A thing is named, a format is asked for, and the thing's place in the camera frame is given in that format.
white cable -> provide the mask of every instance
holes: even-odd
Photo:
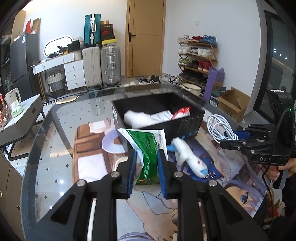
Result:
[[[227,132],[228,137],[223,136],[218,131],[218,127],[222,126],[224,130]],[[207,118],[207,129],[213,139],[220,144],[221,140],[238,140],[239,137],[237,134],[233,133],[231,126],[229,125],[228,121],[221,115],[210,115]]]

teal suitcase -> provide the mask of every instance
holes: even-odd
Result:
[[[100,39],[101,14],[93,13],[85,16],[84,22],[84,42],[91,46],[99,44]]]

white kettle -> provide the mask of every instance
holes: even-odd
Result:
[[[6,101],[7,106],[8,106],[8,108],[10,109],[10,111],[12,111],[10,105],[11,105],[14,101],[16,101],[16,100],[18,100],[19,103],[22,101],[22,99],[21,99],[21,97],[20,97],[20,92],[19,92],[18,88],[15,88],[15,89],[9,91],[9,92],[5,95],[4,100]]]

refrigerator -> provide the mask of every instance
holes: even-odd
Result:
[[[26,100],[40,94],[38,76],[33,75],[32,63],[39,60],[39,41],[36,34],[25,34],[10,45],[11,82]]]

metal bolt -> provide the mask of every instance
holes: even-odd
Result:
[[[78,187],[83,187],[86,184],[86,181],[85,180],[78,180],[76,182],[76,184],[77,184]]]
[[[217,186],[217,181],[215,181],[215,180],[209,180],[209,185],[211,186],[211,187],[215,187],[215,186]]]
[[[183,176],[183,172],[175,172],[174,173],[175,177],[182,177]]]
[[[120,176],[120,173],[119,172],[111,172],[111,177],[112,178],[116,178],[116,177],[119,177]]]

